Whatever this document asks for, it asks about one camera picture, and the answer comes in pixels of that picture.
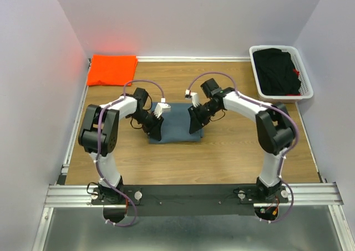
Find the blue-grey t-shirt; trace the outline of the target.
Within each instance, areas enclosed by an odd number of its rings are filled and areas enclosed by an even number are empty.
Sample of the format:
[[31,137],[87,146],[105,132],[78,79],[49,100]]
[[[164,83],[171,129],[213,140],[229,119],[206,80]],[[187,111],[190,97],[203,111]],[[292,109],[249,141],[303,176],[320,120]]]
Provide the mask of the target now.
[[189,133],[190,115],[188,103],[170,103],[171,110],[163,113],[161,126],[161,140],[149,138],[149,144],[169,144],[177,142],[200,142],[204,137],[201,129],[193,134]]

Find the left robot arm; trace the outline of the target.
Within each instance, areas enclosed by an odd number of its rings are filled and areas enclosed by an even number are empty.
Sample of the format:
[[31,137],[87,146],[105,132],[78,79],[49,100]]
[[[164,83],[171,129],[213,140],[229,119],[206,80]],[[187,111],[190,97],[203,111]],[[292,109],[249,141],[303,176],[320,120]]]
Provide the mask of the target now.
[[113,155],[121,119],[136,120],[148,137],[161,140],[163,113],[170,111],[171,107],[165,98],[161,98],[153,111],[146,110],[144,106],[148,98],[145,89],[137,88],[133,94],[122,94],[113,102],[90,104],[86,108],[78,143],[93,159],[100,177],[98,192],[93,192],[93,197],[106,199],[111,204],[119,203],[124,198],[123,178]]

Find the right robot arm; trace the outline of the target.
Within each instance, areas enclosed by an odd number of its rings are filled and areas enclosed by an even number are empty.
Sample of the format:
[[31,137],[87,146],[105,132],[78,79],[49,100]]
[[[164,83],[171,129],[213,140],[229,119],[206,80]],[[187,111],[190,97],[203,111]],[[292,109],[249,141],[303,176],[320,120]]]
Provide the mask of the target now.
[[256,180],[255,195],[261,202],[268,202],[281,190],[282,167],[288,153],[297,144],[299,132],[283,103],[270,104],[258,101],[228,87],[223,89],[211,78],[201,88],[209,99],[201,104],[198,94],[185,90],[190,99],[189,133],[193,134],[206,126],[219,111],[233,111],[249,118],[256,124],[257,139],[264,151],[263,166]]

